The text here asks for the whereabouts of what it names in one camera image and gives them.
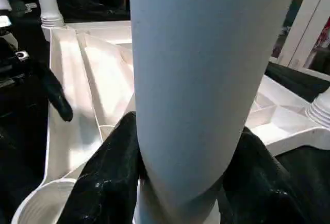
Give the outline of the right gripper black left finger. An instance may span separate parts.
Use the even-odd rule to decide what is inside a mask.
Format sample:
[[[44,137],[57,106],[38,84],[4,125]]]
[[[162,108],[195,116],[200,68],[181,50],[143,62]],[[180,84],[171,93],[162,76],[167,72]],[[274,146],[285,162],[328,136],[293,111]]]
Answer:
[[[58,223],[132,223],[144,165],[136,113],[126,113],[85,164]]]

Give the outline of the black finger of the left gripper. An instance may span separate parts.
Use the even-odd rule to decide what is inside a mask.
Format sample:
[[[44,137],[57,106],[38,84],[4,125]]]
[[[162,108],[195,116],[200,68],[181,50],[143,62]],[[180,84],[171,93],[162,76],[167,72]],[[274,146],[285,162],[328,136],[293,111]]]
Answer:
[[[41,81],[49,102],[57,110],[59,116],[65,122],[70,122],[73,119],[73,110],[57,77],[47,66],[38,64],[38,79]]]

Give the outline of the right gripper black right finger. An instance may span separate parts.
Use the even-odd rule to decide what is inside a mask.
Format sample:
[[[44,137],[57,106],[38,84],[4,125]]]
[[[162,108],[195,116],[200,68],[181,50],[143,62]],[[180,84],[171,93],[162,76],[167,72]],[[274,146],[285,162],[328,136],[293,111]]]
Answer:
[[[223,187],[233,223],[309,223],[297,183],[247,127],[225,172]]]

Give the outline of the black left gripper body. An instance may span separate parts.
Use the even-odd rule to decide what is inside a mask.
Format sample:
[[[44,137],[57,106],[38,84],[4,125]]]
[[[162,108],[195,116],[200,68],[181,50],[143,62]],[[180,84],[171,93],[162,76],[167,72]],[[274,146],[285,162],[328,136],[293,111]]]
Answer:
[[[27,51],[1,38],[1,117],[21,112],[39,102],[48,104],[43,66]]]

